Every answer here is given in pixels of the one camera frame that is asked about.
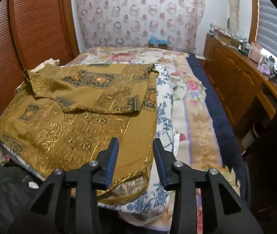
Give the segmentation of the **clutter on sideboard top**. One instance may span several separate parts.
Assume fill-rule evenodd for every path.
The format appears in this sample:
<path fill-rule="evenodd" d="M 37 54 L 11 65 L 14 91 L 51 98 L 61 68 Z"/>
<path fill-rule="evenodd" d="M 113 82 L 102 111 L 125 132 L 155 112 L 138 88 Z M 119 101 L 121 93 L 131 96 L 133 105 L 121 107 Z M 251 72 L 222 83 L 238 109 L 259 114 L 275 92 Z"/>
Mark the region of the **clutter on sideboard top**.
<path fill-rule="evenodd" d="M 271 81 L 277 87 L 277 63 L 272 56 L 263 53 L 260 45 L 248 44 L 238 41 L 228 34 L 223 28 L 210 24 L 208 36 L 210 43 L 224 47 L 229 54 L 238 56 L 238 59 L 244 61 L 249 67 L 254 67 L 256 72 L 264 79 Z"/>

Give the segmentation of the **blue item on box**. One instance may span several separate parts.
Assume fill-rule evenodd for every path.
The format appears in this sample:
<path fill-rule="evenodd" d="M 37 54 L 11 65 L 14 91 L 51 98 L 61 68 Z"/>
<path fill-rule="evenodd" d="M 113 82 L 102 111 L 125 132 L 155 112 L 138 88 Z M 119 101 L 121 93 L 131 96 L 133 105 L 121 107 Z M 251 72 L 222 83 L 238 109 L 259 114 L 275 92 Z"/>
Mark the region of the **blue item on box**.
<path fill-rule="evenodd" d="M 167 40 L 158 39 L 155 36 L 151 36 L 148 41 L 149 48 L 160 48 L 167 50 L 168 49 L 168 42 Z"/>

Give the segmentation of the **grey window blind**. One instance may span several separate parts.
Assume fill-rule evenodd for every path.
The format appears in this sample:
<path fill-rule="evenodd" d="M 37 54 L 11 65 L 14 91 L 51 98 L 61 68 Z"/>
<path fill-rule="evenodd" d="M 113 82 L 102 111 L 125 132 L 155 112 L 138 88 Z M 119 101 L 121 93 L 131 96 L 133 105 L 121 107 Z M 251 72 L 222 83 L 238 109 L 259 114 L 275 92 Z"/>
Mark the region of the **grey window blind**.
<path fill-rule="evenodd" d="M 277 57 L 277 8 L 270 0 L 259 0 L 257 42 Z"/>

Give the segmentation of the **navy blue bed blanket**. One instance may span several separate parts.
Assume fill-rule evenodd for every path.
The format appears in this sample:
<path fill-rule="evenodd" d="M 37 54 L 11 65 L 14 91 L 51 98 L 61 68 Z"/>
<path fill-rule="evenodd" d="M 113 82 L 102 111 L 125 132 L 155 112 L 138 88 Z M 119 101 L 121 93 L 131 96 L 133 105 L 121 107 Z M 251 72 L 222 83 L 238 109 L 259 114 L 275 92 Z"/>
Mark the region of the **navy blue bed blanket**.
<path fill-rule="evenodd" d="M 236 181 L 240 182 L 240 197 L 244 202 L 249 199 L 248 174 L 246 164 L 240 153 L 238 140 L 231 128 L 229 120 L 223 110 L 220 100 L 213 89 L 203 67 L 196 59 L 195 54 L 190 53 L 187 62 L 193 74 L 206 88 L 205 104 L 213 121 L 213 128 L 220 149 L 222 166 L 228 167 L 236 174 Z"/>

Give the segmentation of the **dark clothing pile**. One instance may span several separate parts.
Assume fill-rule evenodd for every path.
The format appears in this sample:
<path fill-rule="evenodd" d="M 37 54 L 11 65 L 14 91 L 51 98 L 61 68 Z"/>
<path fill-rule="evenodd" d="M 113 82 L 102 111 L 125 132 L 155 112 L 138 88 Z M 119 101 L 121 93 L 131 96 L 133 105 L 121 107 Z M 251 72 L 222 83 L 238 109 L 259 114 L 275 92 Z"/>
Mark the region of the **dark clothing pile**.
<path fill-rule="evenodd" d="M 6 233 L 42 181 L 19 165 L 0 165 L 0 233 Z"/>

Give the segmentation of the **floral pink cream bedspread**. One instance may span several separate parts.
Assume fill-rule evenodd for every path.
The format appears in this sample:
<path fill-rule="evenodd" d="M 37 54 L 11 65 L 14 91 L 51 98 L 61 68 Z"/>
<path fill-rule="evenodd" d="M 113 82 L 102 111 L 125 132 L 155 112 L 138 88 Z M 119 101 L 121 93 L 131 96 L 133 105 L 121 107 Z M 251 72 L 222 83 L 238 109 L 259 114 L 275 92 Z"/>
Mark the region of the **floral pink cream bedspread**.
<path fill-rule="evenodd" d="M 240 192 L 236 174 L 222 166 L 220 149 L 213 121 L 205 104 L 206 88 L 188 65 L 189 54 L 158 48 L 100 47 L 84 51 L 72 63 L 153 63 L 159 76 L 156 80 L 158 123 L 156 136 L 166 150 L 172 150 L 178 160 L 192 168 L 220 170 Z M 160 184 L 156 167 L 152 167 L 149 187 L 137 199 L 126 204 L 100 207 L 115 210 L 128 223 L 154 230 L 168 231 L 173 215 L 174 192 Z"/>

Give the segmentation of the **circle patterned lace curtain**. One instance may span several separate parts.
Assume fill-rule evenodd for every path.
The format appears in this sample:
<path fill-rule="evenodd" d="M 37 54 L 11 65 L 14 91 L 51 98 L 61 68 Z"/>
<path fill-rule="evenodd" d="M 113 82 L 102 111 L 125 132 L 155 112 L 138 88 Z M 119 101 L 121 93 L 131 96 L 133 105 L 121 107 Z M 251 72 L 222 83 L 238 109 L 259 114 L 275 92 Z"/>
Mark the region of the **circle patterned lace curtain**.
<path fill-rule="evenodd" d="M 85 49 L 146 47 L 155 38 L 194 52 L 205 0 L 72 0 L 72 8 Z"/>

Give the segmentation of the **wooden sideboard cabinet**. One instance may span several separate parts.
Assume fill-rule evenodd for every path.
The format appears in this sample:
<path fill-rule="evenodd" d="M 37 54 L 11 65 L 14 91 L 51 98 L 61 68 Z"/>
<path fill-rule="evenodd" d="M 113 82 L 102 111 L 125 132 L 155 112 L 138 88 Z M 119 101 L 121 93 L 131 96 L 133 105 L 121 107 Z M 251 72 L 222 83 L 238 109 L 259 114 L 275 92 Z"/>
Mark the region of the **wooden sideboard cabinet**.
<path fill-rule="evenodd" d="M 243 137 L 256 121 L 277 113 L 277 84 L 261 74 L 250 58 L 206 36 L 204 70 L 235 135 Z"/>

